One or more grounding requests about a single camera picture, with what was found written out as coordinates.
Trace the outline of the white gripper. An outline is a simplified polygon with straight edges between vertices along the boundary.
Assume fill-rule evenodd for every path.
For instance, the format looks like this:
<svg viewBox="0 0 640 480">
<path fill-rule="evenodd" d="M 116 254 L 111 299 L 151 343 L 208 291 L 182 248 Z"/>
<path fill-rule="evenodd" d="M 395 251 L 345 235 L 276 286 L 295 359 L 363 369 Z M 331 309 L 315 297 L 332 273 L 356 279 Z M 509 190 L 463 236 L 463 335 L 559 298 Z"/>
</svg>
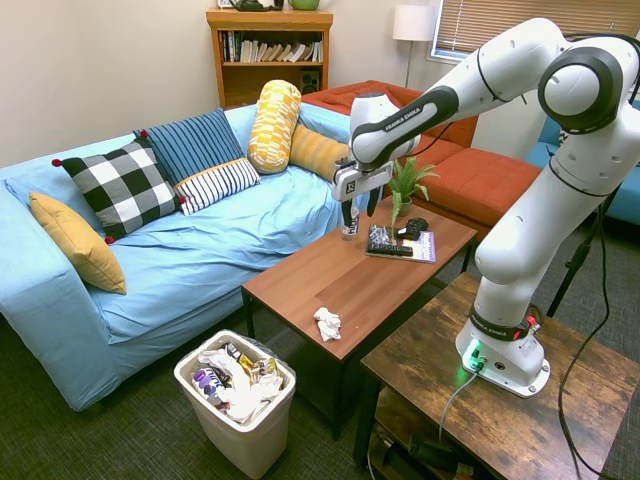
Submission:
<svg viewBox="0 0 640 480">
<path fill-rule="evenodd" d="M 391 180 L 393 164 L 386 162 L 382 166 L 363 165 L 356 160 L 341 164 L 332 180 L 332 196 L 341 203 L 342 228 L 352 230 L 357 224 L 358 211 L 353 198 L 369 193 L 368 216 L 372 217 L 383 198 L 383 187 Z"/>
</svg>

